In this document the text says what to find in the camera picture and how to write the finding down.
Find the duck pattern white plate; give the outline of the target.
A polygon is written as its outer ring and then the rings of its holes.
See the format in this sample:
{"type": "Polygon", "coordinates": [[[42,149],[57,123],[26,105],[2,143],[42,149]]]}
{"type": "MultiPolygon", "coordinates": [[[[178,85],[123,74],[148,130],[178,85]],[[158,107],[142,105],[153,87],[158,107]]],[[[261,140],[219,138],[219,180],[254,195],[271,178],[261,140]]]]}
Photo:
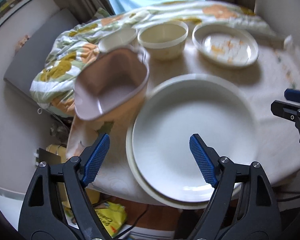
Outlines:
{"type": "Polygon", "coordinates": [[[247,68],[259,56],[258,44],[251,34],[222,24],[197,25],[192,42],[208,61],[225,68],[247,68]]]}

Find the cream ribbed bowl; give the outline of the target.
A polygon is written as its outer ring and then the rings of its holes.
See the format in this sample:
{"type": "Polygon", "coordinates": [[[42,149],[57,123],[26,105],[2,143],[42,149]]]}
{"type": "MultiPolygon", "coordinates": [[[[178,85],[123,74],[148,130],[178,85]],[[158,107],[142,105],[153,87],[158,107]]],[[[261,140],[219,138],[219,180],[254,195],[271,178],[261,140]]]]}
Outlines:
{"type": "Polygon", "coordinates": [[[169,61],[178,58],[184,51],[189,28],[181,21],[168,21],[143,28],[138,33],[138,42],[151,59],[169,61]]]}

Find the cream floral bedsheet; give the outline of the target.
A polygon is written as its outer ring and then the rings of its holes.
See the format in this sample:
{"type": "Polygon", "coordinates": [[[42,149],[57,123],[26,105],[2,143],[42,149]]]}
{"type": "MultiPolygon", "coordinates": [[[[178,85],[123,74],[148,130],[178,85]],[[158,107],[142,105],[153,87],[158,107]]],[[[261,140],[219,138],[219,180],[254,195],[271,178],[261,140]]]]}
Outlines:
{"type": "MultiPolygon", "coordinates": [[[[300,49],[290,44],[261,40],[257,62],[248,68],[234,70],[212,64],[186,42],[184,53],[173,61],[147,59],[150,76],[148,89],[172,77],[188,73],[205,73],[221,77],[236,85],[249,101],[257,120],[259,143],[257,160],[262,164],[271,184],[280,186],[290,183],[300,171],[299,133],[290,121],[273,116],[270,111],[274,100],[283,100],[289,87],[300,89],[300,49]]],[[[148,195],[135,180],[126,157],[126,131],[135,109],[115,118],[100,121],[82,121],[74,118],[66,157],[78,155],[85,146],[91,145],[98,132],[110,132],[111,145],[101,170],[90,188],[134,202],[155,205],[157,201],[148,195]]]]}

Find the yellow snack bag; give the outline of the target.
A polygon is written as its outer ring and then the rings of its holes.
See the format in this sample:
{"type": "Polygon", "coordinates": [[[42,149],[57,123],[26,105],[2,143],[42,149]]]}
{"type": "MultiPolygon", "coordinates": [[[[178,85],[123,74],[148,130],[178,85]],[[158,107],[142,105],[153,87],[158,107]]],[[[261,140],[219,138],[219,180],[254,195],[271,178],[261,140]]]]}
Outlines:
{"type": "Polygon", "coordinates": [[[127,219],[125,207],[106,201],[95,207],[94,210],[107,233],[112,238],[115,237],[127,219]]]}

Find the pink square bowl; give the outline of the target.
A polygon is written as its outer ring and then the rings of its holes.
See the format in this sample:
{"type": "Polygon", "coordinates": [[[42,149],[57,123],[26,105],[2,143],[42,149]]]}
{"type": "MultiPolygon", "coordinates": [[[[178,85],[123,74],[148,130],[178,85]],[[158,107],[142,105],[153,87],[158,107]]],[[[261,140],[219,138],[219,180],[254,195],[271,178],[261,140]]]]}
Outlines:
{"type": "Polygon", "coordinates": [[[143,100],[149,66],[143,49],[113,49],[85,67],[74,84],[75,112],[84,121],[110,120],[143,100]]]}

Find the grey headboard cushion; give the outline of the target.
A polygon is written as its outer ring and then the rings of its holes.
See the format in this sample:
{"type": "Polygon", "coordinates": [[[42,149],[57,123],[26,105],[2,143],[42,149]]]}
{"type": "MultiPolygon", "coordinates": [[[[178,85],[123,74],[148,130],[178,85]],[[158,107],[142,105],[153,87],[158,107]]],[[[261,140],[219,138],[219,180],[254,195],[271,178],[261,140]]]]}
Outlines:
{"type": "Polygon", "coordinates": [[[21,97],[36,106],[30,87],[36,75],[43,70],[45,60],[55,39],[64,31],[78,25],[68,9],[62,9],[49,18],[18,50],[7,68],[3,80],[21,97]]]}

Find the small white bowl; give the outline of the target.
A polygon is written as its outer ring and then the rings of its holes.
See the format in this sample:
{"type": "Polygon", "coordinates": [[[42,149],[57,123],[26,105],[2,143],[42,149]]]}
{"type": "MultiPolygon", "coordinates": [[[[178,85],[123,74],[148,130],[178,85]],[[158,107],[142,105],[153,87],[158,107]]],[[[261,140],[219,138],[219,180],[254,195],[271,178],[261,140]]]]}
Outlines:
{"type": "Polygon", "coordinates": [[[105,37],[98,43],[101,53],[107,53],[115,48],[126,45],[135,46],[138,31],[135,28],[122,28],[105,37]]]}

